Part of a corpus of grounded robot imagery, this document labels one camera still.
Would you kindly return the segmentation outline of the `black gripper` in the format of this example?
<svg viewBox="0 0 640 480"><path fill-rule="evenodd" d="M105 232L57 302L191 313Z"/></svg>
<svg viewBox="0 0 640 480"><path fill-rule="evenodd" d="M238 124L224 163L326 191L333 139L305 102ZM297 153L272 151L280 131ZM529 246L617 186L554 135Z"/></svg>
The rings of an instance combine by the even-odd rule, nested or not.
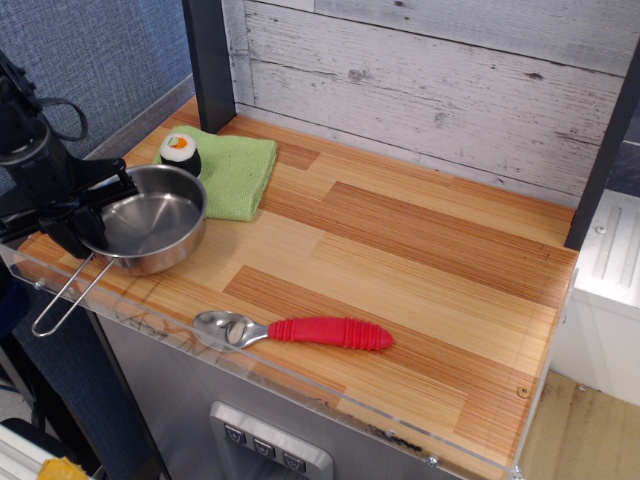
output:
<svg viewBox="0 0 640 480"><path fill-rule="evenodd" d="M102 210L137 193L120 158L82 160L51 137L24 152L3 155L13 185L1 193L1 241L41 231L77 259L85 245L107 245Z"/></svg>

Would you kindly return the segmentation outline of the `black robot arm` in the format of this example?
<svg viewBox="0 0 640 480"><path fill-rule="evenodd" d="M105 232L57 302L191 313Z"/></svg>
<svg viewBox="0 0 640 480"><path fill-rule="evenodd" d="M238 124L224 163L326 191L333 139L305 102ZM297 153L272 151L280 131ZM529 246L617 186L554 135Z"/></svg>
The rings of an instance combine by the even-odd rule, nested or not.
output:
<svg viewBox="0 0 640 480"><path fill-rule="evenodd" d="M40 231L84 259L109 246L103 209L138 190L124 160L83 160L68 151L63 142L85 138L87 119L77 110L80 133L56 132L43 110L60 105L75 106L37 97L25 70L1 56L1 241Z"/></svg>

